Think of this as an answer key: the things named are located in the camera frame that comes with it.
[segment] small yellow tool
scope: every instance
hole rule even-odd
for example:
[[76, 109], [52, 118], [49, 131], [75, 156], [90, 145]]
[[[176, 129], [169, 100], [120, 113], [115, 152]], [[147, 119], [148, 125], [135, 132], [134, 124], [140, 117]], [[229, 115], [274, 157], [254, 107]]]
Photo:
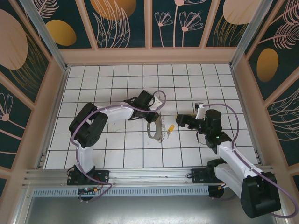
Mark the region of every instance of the small yellow tool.
[[169, 138], [169, 135], [170, 133], [174, 130], [174, 125], [171, 125], [169, 128], [168, 128], [168, 132], [167, 132], [167, 138]]

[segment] flower illustration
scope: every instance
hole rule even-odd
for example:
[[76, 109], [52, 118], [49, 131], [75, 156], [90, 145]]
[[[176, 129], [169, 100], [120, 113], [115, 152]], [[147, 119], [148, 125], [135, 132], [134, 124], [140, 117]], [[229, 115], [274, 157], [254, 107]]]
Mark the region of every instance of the flower illustration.
[[14, 98], [9, 94], [7, 95], [7, 99], [5, 99], [4, 94], [0, 93], [0, 120], [2, 121], [9, 120], [9, 114], [13, 106], [13, 101]]
[[179, 21], [181, 23], [182, 31], [183, 31], [183, 38], [182, 38], [182, 47], [184, 46], [184, 35], [185, 32], [191, 30], [202, 29], [203, 23], [200, 23], [201, 17], [200, 13], [189, 13], [186, 17], [186, 12], [179, 14]]
[[195, 5], [204, 3], [206, 0], [174, 0], [176, 6], [176, 12], [174, 14], [174, 25], [173, 25], [173, 47], [176, 47], [176, 22], [177, 22], [177, 14], [178, 14], [178, 7], [183, 5]]
[[203, 3], [206, 0], [174, 0], [177, 6], [182, 6], [182, 5], [195, 5], [199, 3]]
[[155, 13], [155, 19], [157, 21], [157, 24], [159, 26], [159, 30], [160, 30], [160, 39], [161, 39], [161, 43], [162, 43], [162, 47], [164, 47], [163, 44], [163, 39], [162, 39], [162, 33], [161, 33], [161, 27], [163, 26], [168, 26], [171, 25], [173, 23], [173, 21], [171, 20], [171, 16], [168, 13]]

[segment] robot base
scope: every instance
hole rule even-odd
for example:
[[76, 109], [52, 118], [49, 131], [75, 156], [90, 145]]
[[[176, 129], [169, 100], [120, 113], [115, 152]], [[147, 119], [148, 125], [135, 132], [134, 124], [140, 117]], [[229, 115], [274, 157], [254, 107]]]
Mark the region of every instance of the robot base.
[[[93, 169], [87, 173], [93, 179], [107, 182], [109, 181], [109, 170], [95, 170]], [[69, 186], [88, 186], [88, 185], [98, 185], [98, 183], [88, 179], [81, 173], [76, 166], [74, 166], [74, 171], [70, 171], [68, 174], [67, 185]]]

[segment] white grid floor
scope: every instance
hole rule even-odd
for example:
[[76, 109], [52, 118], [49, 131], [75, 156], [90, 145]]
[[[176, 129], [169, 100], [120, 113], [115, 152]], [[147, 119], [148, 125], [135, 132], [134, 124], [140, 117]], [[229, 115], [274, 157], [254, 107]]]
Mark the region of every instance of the white grid floor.
[[[75, 147], [68, 128], [86, 103], [107, 106], [138, 96], [142, 89], [150, 93], [160, 89], [167, 95], [161, 109], [166, 131], [175, 129], [162, 143], [150, 139], [146, 121], [118, 121], [106, 125], [94, 146], [96, 168], [160, 168], [205, 166], [218, 158], [207, 148], [204, 136], [178, 128], [176, 114], [194, 113], [194, 103], [225, 103], [238, 113], [240, 133], [236, 145], [252, 163], [257, 164], [235, 84], [228, 64], [115, 65], [71, 67], [59, 114], [47, 153], [45, 169], [69, 168], [75, 163]], [[236, 120], [225, 107], [222, 129], [233, 138]]]

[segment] enclosure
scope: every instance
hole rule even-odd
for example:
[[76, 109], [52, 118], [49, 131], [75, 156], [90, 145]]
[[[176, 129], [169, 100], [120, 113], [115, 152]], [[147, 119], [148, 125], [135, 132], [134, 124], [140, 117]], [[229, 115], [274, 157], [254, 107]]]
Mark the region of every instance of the enclosure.
[[[219, 156], [176, 123], [198, 102], [232, 107], [238, 150], [298, 201], [298, 22], [298, 0], [2, 1], [0, 222], [298, 223], [250, 219], [238, 198], [212, 201], [213, 183], [186, 175]], [[76, 164], [69, 126], [88, 103], [116, 105], [143, 90], [167, 96], [163, 139], [151, 138], [145, 119], [105, 125], [93, 162], [113, 186], [95, 215], [77, 199], [84, 186], [67, 185]], [[209, 108], [236, 137], [233, 112]], [[275, 213], [292, 214], [291, 200], [281, 192], [280, 200]], [[238, 215], [222, 220], [226, 213]]]

